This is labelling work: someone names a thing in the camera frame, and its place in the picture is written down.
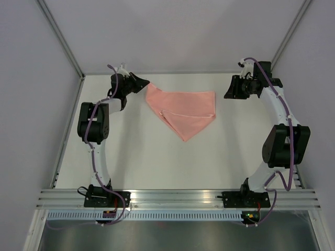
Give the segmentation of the pink cloth napkin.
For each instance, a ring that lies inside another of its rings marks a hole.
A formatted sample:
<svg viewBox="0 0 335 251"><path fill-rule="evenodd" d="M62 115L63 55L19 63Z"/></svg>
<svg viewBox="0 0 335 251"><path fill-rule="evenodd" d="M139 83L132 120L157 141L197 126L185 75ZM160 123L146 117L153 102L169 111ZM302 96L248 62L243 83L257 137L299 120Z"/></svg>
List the pink cloth napkin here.
<svg viewBox="0 0 335 251"><path fill-rule="evenodd" d="M152 111L184 142L216 118L215 92L165 92L152 83L146 102Z"/></svg>

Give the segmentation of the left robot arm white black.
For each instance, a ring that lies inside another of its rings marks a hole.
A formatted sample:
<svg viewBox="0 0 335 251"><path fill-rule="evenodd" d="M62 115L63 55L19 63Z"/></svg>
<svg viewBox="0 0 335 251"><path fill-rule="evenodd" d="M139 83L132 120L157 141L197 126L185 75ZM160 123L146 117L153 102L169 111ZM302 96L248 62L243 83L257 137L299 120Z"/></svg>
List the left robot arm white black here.
<svg viewBox="0 0 335 251"><path fill-rule="evenodd" d="M96 201L102 207L114 202L111 178L107 170L106 140L109 136L109 115L125 109L127 96L142 91L149 81L134 73L116 73L110 77L111 88L107 97L96 102L83 102L77 124L77 134L88 147L92 167L91 184L86 189L85 200Z"/></svg>

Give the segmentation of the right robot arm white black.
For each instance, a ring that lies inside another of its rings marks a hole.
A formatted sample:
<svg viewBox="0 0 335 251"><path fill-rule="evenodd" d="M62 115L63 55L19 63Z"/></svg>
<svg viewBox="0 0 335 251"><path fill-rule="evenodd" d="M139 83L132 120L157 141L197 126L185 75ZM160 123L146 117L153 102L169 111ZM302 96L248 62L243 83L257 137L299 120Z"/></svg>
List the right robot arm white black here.
<svg viewBox="0 0 335 251"><path fill-rule="evenodd" d="M232 77L224 98L246 100L256 95L273 123L262 146L262 164L240 188L240 203L250 207L257 202L258 194L270 191L270 184L276 178L281 179L286 191L291 190L294 167L303 160L311 131L293 115L283 84L273 78L269 61L259 62L248 57L241 59L238 65L242 71Z"/></svg>

